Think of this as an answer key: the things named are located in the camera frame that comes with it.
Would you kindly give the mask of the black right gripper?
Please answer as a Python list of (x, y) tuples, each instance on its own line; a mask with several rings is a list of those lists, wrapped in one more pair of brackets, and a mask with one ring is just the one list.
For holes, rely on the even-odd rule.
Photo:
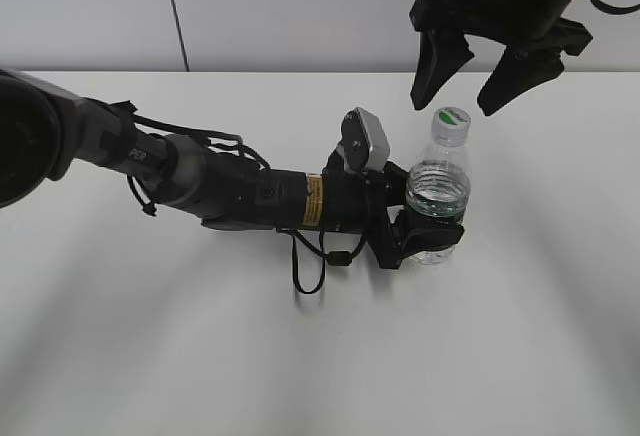
[(583, 24), (562, 17), (572, 1), (416, 0), (409, 13), (420, 33), (419, 60), (410, 91), (414, 109), (425, 109), (474, 57), (468, 36), (507, 47), (477, 97), (485, 116), (556, 79), (563, 72), (559, 51), (577, 56), (592, 41)]

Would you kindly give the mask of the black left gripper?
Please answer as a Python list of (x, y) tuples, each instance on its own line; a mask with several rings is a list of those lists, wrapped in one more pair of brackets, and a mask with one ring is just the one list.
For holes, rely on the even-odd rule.
[(325, 255), (331, 266), (350, 265), (365, 246), (382, 269), (397, 269), (402, 260), (441, 264), (452, 254), (464, 235), (455, 217), (426, 216), (403, 209), (393, 223), (388, 209), (404, 206), (409, 173), (392, 161), (382, 172), (350, 174), (333, 151), (322, 171), (323, 207), (320, 227), (325, 232), (358, 234), (353, 250), (334, 250)]

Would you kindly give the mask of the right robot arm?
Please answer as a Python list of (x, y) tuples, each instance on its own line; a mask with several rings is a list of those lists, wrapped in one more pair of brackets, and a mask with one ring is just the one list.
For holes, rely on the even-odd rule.
[(409, 18), (420, 35), (410, 97), (425, 109), (442, 86), (474, 56), (476, 36), (504, 52), (477, 103), (491, 116), (525, 92), (559, 77), (563, 54), (576, 57), (592, 41), (581, 23), (564, 18), (572, 0), (415, 0)]

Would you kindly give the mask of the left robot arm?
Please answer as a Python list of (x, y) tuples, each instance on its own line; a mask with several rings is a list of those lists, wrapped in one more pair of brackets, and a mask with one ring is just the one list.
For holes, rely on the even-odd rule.
[(147, 214), (164, 205), (222, 231), (350, 233), (396, 269), (457, 244), (458, 217), (431, 217), (406, 199), (379, 119), (355, 108), (318, 174), (277, 170), (239, 136), (140, 116), (128, 102), (84, 98), (19, 71), (1, 74), (1, 203), (9, 206), (74, 160), (124, 174)]

